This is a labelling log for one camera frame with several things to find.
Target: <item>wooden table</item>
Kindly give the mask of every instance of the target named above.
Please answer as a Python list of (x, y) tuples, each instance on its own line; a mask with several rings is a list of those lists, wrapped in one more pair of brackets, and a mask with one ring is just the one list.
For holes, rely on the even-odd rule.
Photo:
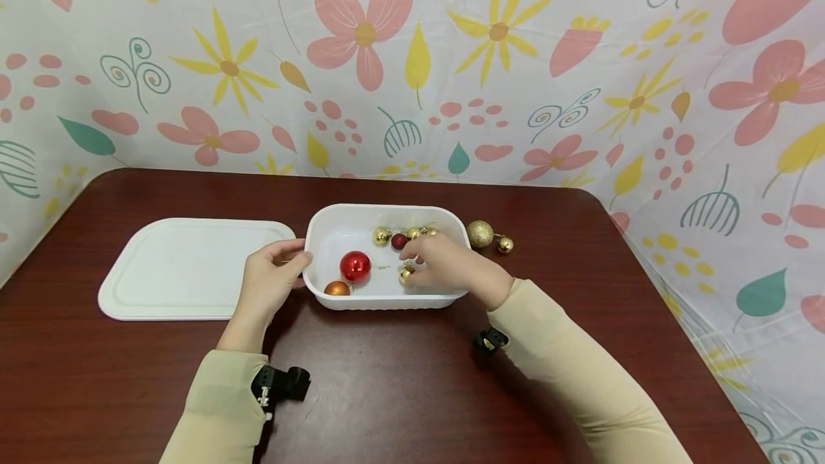
[[(696, 463), (764, 462), (597, 200), (561, 188), (118, 170), (93, 181), (0, 290), (0, 460), (156, 463), (223, 322), (117, 322), (97, 290), (141, 227), (171, 216), (271, 219), (303, 236), (331, 203), (430, 204), (516, 242), (497, 258), (548, 291), (640, 382)], [(313, 377), (284, 403), (263, 463), (581, 463), (558, 405), (499, 354), (471, 297), (440, 311), (327, 311), (289, 298), (272, 362)]]

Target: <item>shiny red ornament ball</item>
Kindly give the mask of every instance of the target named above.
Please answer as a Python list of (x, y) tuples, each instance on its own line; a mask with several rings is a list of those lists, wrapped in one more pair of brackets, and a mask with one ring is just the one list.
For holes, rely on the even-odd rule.
[(403, 249), (404, 246), (407, 245), (407, 242), (409, 242), (409, 239), (407, 239), (407, 236), (404, 235), (403, 233), (396, 233), (390, 239), (390, 243), (392, 245), (392, 248), (396, 249), (396, 251), (401, 251), (401, 249)]
[(341, 258), (341, 275), (344, 279), (356, 283), (370, 275), (372, 264), (369, 256), (360, 251), (350, 251)]

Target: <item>beige long sleeve shirt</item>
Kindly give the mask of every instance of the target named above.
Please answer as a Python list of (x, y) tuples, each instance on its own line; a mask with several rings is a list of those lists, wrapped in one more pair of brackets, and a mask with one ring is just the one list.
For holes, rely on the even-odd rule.
[[(597, 463), (690, 463), (640, 385), (532, 281), (516, 280), (488, 315), (510, 339), (507, 357), (564, 403)], [(265, 364), (264, 355), (206, 355), (160, 463), (249, 464), (264, 424), (249, 387)]]

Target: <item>floral wallpaper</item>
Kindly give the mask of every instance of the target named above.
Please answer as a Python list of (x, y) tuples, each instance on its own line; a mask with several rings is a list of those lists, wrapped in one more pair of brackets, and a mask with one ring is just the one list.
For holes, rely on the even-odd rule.
[(0, 276), (123, 166), (584, 188), (769, 460), (825, 463), (824, 11), (0, 0)]

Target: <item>person's left hand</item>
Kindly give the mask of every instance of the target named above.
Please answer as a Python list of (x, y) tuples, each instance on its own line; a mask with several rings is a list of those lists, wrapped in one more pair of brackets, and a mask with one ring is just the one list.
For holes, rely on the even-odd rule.
[(243, 268), (238, 306), (218, 349), (260, 352), (266, 328), (289, 292), (304, 286), (299, 276), (311, 262), (312, 254), (304, 251), (304, 239), (272, 242), (250, 254)]

